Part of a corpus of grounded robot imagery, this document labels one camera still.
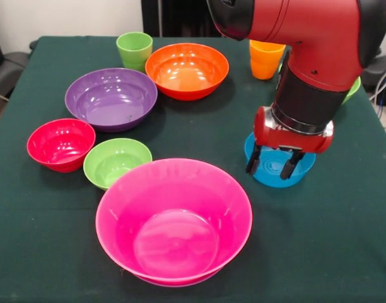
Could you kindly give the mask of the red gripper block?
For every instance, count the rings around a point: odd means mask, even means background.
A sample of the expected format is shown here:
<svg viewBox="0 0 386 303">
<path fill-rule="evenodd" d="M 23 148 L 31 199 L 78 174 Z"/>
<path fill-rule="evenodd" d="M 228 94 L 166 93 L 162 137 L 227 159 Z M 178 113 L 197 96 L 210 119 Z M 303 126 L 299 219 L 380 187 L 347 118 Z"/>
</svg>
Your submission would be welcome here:
<svg viewBox="0 0 386 303">
<path fill-rule="evenodd" d="M 260 163 L 261 147 L 295 150 L 285 163 L 280 178 L 289 179 L 305 153 L 323 153 L 334 137 L 334 123 L 330 121 L 320 134 L 300 134 L 285 128 L 272 116 L 270 107 L 259 107 L 254 119 L 255 144 L 246 166 L 246 173 L 255 174 Z"/>
</svg>

